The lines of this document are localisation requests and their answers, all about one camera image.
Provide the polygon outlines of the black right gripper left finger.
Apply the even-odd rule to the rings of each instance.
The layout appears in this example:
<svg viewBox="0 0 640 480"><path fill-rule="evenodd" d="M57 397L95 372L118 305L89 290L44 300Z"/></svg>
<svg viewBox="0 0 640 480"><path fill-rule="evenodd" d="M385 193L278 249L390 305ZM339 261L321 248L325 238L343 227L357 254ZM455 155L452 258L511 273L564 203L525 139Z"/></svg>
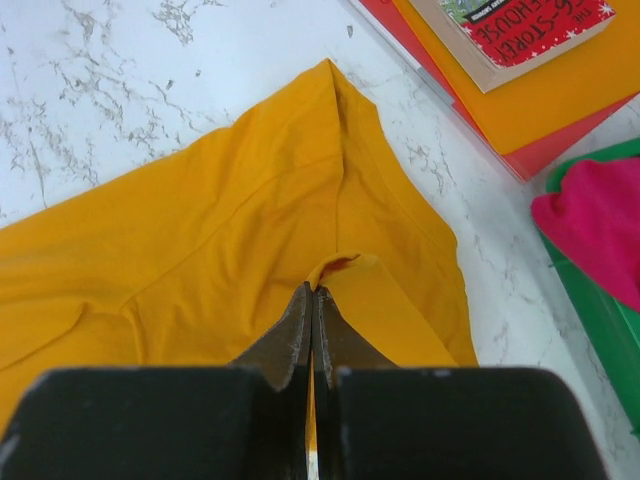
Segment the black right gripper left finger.
<svg viewBox="0 0 640 480"><path fill-rule="evenodd" d="M312 292L298 286L281 318L232 365L256 375L245 479L306 479Z"/></svg>

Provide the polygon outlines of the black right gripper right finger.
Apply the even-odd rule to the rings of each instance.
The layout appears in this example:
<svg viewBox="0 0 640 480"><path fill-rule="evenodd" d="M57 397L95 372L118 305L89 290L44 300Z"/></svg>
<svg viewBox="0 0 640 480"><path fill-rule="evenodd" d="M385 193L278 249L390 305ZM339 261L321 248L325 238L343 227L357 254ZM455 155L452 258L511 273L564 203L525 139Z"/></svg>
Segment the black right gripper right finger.
<svg viewBox="0 0 640 480"><path fill-rule="evenodd" d="M313 293L312 350L318 473L321 479L341 479L338 369L387 369L396 364L349 325L326 287Z"/></svg>

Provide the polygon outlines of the yellow t shirt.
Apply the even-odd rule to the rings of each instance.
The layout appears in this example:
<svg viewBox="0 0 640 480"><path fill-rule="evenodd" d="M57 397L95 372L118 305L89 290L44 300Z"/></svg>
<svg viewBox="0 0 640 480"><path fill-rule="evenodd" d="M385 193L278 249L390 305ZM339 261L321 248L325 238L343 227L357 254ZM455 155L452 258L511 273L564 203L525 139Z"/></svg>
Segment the yellow t shirt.
<svg viewBox="0 0 640 480"><path fill-rule="evenodd" d="M186 149L1 232L1 475L245 479L295 289L403 367L471 367L457 240L330 61Z"/></svg>

